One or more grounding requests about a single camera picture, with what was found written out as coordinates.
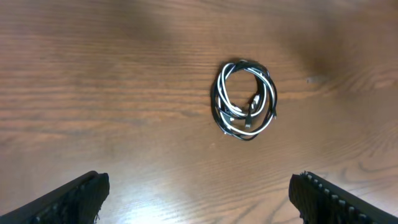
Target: coiled cable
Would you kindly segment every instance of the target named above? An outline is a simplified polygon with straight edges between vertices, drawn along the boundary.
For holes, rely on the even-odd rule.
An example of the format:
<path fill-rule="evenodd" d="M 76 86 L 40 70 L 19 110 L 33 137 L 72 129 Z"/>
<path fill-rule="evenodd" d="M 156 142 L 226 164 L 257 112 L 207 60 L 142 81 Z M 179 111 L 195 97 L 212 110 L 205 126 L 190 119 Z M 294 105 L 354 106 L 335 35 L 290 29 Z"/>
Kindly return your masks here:
<path fill-rule="evenodd" d="M 228 77 L 232 73 L 240 70 L 252 73 L 257 81 L 257 92 L 251 98 L 247 112 L 244 112 L 229 100 L 225 87 L 225 81 Z M 259 116 L 264 110 L 267 99 L 267 113 L 258 128 L 247 132 L 235 128 L 232 125 L 234 120 L 244 119 L 245 128 L 251 128 L 252 120 Z M 225 134 L 229 134 L 244 141 L 254 139 L 269 125 L 272 118 L 276 118 L 276 104 L 277 91 L 275 84 L 271 79 L 268 69 L 257 62 L 240 60 L 237 63 L 227 63 L 217 76 L 213 88 L 211 89 L 211 112 L 214 120 Z"/>

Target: wooden surface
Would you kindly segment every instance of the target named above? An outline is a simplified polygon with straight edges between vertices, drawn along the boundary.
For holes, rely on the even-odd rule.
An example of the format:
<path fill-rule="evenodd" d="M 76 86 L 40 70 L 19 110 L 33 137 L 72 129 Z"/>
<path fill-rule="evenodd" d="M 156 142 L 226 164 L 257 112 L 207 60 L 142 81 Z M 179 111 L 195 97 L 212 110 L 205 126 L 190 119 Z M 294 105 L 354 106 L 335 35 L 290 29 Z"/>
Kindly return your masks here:
<path fill-rule="evenodd" d="M 310 170 L 398 215 L 397 21 L 395 0 L 2 0 L 0 214 L 96 170 L 100 223 L 301 223 Z M 231 58 L 279 92 L 251 142 L 211 117 Z"/>

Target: wood grain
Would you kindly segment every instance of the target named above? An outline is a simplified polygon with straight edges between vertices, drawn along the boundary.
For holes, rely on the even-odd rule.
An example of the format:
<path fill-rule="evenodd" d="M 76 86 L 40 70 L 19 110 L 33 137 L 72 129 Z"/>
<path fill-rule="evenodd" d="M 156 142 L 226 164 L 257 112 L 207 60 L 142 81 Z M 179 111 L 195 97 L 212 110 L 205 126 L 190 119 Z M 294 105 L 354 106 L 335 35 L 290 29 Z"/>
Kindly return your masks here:
<path fill-rule="evenodd" d="M 398 215 L 397 20 L 393 0 L 3 0 L 0 214 L 97 170 L 100 223 L 301 223 L 306 169 Z M 279 93 L 251 142 L 211 117 L 231 58 Z M 253 86 L 228 80 L 240 103 Z"/>

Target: wooden table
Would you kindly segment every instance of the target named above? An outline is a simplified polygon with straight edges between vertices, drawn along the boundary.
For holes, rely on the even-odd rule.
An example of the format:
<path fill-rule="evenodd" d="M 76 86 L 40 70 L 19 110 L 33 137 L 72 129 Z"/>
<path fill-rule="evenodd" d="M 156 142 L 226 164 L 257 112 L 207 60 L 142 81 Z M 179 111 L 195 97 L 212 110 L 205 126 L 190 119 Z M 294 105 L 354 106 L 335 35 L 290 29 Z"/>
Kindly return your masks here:
<path fill-rule="evenodd" d="M 397 20 L 396 0 L 3 0 L 0 214 L 96 170 L 100 223 L 301 223 L 287 187 L 310 170 L 398 215 Z M 279 92 L 250 142 L 211 116 L 232 58 Z"/>

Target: cable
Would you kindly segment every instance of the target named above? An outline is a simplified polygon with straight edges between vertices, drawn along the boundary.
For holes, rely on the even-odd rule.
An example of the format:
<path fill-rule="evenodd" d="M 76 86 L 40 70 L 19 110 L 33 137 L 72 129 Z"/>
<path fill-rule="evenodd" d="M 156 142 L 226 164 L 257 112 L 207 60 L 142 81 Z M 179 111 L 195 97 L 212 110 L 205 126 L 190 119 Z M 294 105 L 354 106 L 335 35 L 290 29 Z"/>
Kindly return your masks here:
<path fill-rule="evenodd" d="M 225 88 L 225 81 L 228 77 L 232 73 L 240 70 L 252 73 L 257 81 L 257 92 L 251 98 L 249 102 L 249 111 L 246 113 L 229 100 Z M 275 84 L 271 80 L 268 69 L 257 62 L 240 60 L 237 63 L 227 63 L 217 76 L 210 95 L 211 112 L 214 120 L 225 134 L 229 134 L 240 140 L 250 141 L 254 139 L 269 125 L 272 118 L 276 118 L 277 91 Z M 267 96 L 267 113 L 258 128 L 246 132 L 232 125 L 234 120 L 245 120 L 245 128 L 251 128 L 252 120 L 264 110 L 267 103 Z"/>

